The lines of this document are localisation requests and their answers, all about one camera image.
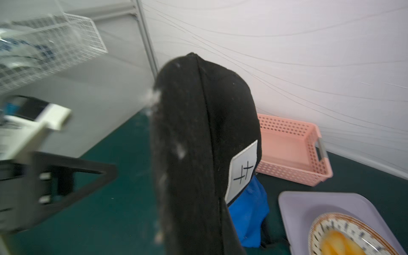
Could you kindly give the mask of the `blue patterned bowl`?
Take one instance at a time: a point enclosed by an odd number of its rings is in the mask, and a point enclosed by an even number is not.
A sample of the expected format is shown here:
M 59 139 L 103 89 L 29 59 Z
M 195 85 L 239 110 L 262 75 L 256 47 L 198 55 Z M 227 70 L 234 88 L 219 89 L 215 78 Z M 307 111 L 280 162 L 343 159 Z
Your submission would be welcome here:
M 31 34 L 1 28 L 1 67 L 11 70 L 34 68 L 52 61 L 55 54 L 47 45 L 35 42 Z

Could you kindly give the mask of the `patterned plate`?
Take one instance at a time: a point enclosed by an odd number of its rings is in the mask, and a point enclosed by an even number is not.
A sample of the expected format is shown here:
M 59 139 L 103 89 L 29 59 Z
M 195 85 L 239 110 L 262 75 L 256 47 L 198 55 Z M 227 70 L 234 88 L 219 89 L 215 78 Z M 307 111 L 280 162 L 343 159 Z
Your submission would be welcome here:
M 309 231 L 310 255 L 321 255 L 320 242 L 329 231 L 339 231 L 360 246 L 366 255 L 398 255 L 399 252 L 364 222 L 339 212 L 318 216 Z

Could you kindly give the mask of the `black baseball cap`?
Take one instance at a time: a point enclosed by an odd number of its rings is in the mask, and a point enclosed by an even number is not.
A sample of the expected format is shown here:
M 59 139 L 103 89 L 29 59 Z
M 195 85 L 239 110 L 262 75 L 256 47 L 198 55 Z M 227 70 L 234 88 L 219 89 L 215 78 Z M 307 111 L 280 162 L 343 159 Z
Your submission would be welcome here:
M 162 67 L 154 92 L 150 148 L 167 254 L 245 254 L 228 207 L 262 155 L 249 86 L 190 53 Z

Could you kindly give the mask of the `blue baseball cap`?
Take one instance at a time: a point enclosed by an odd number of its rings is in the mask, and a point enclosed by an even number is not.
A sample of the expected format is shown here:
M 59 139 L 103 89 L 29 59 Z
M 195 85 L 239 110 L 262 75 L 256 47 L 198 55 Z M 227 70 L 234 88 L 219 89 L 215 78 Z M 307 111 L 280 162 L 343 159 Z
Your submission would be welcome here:
M 256 177 L 228 209 L 243 247 L 271 249 L 277 245 L 289 245 L 286 238 L 272 239 L 270 236 L 267 193 Z

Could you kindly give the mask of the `lavender plastic tray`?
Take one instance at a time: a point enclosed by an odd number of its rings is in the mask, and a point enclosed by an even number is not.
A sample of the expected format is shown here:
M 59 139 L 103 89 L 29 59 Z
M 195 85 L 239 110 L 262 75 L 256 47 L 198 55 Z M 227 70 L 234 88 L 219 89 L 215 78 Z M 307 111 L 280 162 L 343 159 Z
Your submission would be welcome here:
M 361 220 L 385 238 L 396 251 L 405 255 L 376 207 L 357 193 L 284 191 L 278 204 L 293 255 L 307 255 L 308 235 L 313 221 L 324 213 L 342 213 Z

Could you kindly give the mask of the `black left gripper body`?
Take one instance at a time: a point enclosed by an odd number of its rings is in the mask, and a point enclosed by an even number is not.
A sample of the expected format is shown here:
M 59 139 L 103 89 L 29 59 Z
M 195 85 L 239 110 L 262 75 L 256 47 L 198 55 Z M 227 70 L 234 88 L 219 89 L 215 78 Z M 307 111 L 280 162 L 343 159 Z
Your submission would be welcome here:
M 54 156 L 1 160 L 1 234 L 28 230 L 54 215 L 52 164 Z

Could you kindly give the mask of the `pink perforated plastic basket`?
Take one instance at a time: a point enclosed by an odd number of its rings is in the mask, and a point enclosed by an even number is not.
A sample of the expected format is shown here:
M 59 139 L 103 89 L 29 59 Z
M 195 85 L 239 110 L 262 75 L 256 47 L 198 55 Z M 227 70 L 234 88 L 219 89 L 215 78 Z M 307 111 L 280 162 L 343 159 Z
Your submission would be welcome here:
M 319 127 L 258 114 L 262 157 L 257 172 L 315 187 L 333 176 Z

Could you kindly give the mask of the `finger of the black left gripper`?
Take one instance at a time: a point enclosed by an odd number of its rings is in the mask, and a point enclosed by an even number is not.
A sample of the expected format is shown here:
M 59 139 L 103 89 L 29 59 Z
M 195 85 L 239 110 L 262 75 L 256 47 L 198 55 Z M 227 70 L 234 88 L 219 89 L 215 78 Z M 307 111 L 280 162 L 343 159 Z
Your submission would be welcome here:
M 94 174 L 93 182 L 74 189 L 77 173 Z M 118 176 L 115 165 L 35 152 L 30 167 L 30 223 L 41 223 Z

